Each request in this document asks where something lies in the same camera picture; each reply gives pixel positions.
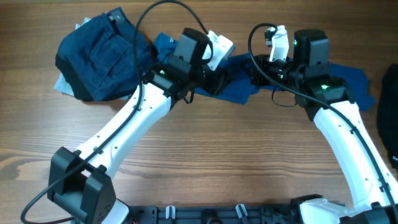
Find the blue polo shirt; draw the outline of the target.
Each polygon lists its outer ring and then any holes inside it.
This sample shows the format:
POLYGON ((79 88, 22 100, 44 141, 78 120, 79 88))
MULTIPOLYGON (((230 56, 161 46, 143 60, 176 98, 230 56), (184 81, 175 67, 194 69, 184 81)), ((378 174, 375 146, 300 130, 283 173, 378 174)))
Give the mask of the blue polo shirt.
MULTIPOLYGON (((154 41, 158 51, 157 58, 163 59, 167 54, 172 53, 178 41, 161 32, 154 41)), ((233 103, 246 104, 251 95, 255 95, 260 89, 273 90, 271 85, 256 86, 251 83, 249 75, 240 67, 252 68, 252 63, 247 62, 248 54, 232 56, 220 63, 219 67, 228 71, 232 81, 227 84, 221 94, 214 97, 220 100, 233 103)), ((375 104, 375 99, 368 94, 368 78, 364 71, 358 68, 346 67, 338 64, 331 64, 330 75, 345 79, 354 94, 359 109, 367 111, 375 104)))

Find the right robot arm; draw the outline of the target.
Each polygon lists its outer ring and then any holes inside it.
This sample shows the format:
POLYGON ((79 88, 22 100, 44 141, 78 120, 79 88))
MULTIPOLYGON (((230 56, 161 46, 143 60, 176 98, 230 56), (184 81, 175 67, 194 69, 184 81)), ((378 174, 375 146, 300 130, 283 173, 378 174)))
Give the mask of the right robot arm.
POLYGON ((363 124, 346 81, 330 73, 329 41, 324 31, 303 29, 287 38, 284 26, 264 23, 269 55, 252 55, 260 76, 293 93, 309 120, 321 131, 349 185, 353 207, 329 202, 321 195, 295 198, 292 223, 396 223, 397 181, 363 124))

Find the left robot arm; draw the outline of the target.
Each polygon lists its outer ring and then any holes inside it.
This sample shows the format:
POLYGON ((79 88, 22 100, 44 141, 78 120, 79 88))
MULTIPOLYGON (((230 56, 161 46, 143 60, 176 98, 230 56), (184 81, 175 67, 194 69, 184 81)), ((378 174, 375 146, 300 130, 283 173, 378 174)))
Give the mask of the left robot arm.
POLYGON ((223 35, 184 29, 173 51, 142 74, 131 99, 96 136, 74 151, 56 151, 48 199, 75 223, 126 223, 130 210, 113 187, 122 161, 176 102, 190 103, 196 88, 212 95, 222 92, 228 80, 220 64, 233 50, 223 35))

